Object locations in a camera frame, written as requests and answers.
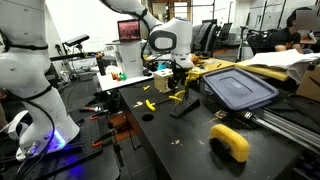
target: laptop screen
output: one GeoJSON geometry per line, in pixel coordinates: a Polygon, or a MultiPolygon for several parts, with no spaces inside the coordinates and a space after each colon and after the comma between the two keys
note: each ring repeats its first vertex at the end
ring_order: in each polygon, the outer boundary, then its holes
{"type": "Polygon", "coordinates": [[[138,20],[118,21],[119,40],[137,41],[141,39],[140,23],[138,20]]]}

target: paper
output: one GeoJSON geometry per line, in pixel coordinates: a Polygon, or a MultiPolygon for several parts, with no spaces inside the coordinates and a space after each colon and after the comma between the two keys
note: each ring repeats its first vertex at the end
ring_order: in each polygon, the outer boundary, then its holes
{"type": "Polygon", "coordinates": [[[320,57],[320,53],[300,54],[291,49],[282,52],[258,53],[245,66],[265,65],[287,70],[286,73],[297,83],[300,83],[311,61],[320,57]]]}

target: blue light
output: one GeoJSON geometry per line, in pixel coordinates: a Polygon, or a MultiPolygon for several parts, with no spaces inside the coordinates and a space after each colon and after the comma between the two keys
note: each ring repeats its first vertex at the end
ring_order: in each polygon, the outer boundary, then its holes
{"type": "Polygon", "coordinates": [[[56,130],[54,131],[54,136],[56,137],[56,139],[58,141],[59,147],[63,146],[66,143],[66,141],[62,138],[62,136],[60,135],[60,133],[58,131],[56,131],[56,130]]]}

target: white robot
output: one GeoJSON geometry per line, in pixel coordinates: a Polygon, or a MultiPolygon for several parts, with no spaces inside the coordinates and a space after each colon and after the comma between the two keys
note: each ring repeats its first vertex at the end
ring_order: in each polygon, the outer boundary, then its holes
{"type": "MultiPolygon", "coordinates": [[[[142,21],[150,32],[149,44],[156,51],[170,51],[177,69],[185,72],[193,67],[190,56],[192,38],[191,22],[174,18],[162,24],[154,18],[138,0],[101,0],[118,13],[132,15],[142,21]]],[[[43,38],[23,36],[23,30],[0,27],[0,87],[14,95],[27,99],[45,110],[52,118],[55,131],[48,116],[39,108],[24,102],[33,123],[19,137],[16,158],[25,159],[32,147],[33,156],[39,155],[54,137],[47,153],[63,149],[79,133],[79,127],[66,112],[58,91],[51,87],[44,76],[50,67],[47,45],[43,38]]]]}

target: cardboard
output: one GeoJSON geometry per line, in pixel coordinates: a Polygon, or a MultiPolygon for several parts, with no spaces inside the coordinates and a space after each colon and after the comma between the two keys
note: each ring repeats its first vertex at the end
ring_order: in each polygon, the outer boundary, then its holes
{"type": "Polygon", "coordinates": [[[296,94],[320,102],[320,65],[308,67],[296,94]]]}

